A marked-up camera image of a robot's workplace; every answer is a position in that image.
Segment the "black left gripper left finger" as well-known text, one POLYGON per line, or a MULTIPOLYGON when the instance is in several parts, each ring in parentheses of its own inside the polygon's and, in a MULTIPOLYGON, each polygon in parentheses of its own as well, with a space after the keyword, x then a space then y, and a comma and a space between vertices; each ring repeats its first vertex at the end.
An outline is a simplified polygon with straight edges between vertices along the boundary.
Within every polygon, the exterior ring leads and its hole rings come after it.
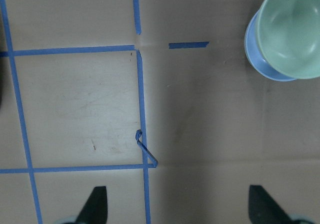
POLYGON ((108 220, 108 197, 106 186, 93 188, 82 210, 78 214, 76 224, 106 224, 108 220))

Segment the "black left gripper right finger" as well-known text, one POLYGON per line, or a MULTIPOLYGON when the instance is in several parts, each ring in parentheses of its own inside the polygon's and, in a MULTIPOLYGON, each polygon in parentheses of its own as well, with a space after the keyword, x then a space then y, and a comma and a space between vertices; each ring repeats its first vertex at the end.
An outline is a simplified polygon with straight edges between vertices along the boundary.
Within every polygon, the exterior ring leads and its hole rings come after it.
POLYGON ((292 224, 293 220, 261 185, 250 185, 248 216, 252 224, 292 224))

